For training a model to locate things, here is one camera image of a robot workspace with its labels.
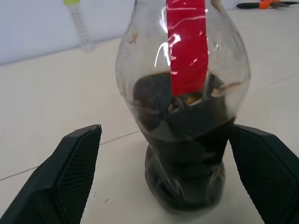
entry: white floor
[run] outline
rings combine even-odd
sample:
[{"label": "white floor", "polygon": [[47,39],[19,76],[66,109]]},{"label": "white floor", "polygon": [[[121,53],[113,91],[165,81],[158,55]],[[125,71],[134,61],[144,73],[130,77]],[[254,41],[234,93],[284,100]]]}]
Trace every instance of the white floor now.
[{"label": "white floor", "polygon": [[[298,10],[229,12],[252,69],[237,123],[276,134],[297,156]],[[262,224],[229,146],[224,156],[227,184],[213,211],[200,217],[178,216],[157,205],[143,177],[146,141],[115,83],[118,44],[119,40],[103,43],[90,55],[71,50],[0,67],[0,215],[32,170],[15,174],[38,166],[69,132],[101,123],[102,145],[82,223]],[[33,137],[39,141],[32,142]]]}]

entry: red tape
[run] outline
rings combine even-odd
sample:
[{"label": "red tape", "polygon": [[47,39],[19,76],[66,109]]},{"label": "red tape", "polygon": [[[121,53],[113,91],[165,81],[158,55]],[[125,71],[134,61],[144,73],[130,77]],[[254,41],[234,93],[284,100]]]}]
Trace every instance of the red tape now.
[{"label": "red tape", "polygon": [[206,81],[205,0],[166,0],[173,96],[196,92]]}]

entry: dark liquid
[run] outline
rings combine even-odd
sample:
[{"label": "dark liquid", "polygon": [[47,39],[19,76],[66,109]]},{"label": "dark liquid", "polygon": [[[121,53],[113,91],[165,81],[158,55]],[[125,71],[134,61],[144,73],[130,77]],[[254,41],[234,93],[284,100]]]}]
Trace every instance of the dark liquid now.
[{"label": "dark liquid", "polygon": [[228,118],[224,97],[211,96],[221,84],[211,75],[206,93],[179,98],[171,96],[168,73],[147,76],[135,84],[134,103],[129,106],[149,142],[146,181],[167,207],[192,210],[214,205],[221,198],[222,157],[228,128],[234,122]]}]

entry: white wall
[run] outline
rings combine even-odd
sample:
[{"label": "white wall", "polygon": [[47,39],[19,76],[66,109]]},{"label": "white wall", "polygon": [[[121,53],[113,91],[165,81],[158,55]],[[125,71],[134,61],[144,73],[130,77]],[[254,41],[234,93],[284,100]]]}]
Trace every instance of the white wall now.
[{"label": "white wall", "polygon": [[[223,0],[226,9],[242,0]],[[120,36],[131,16],[134,0],[81,0],[92,40]],[[0,1],[0,65],[79,46],[68,8],[62,0]]]}]

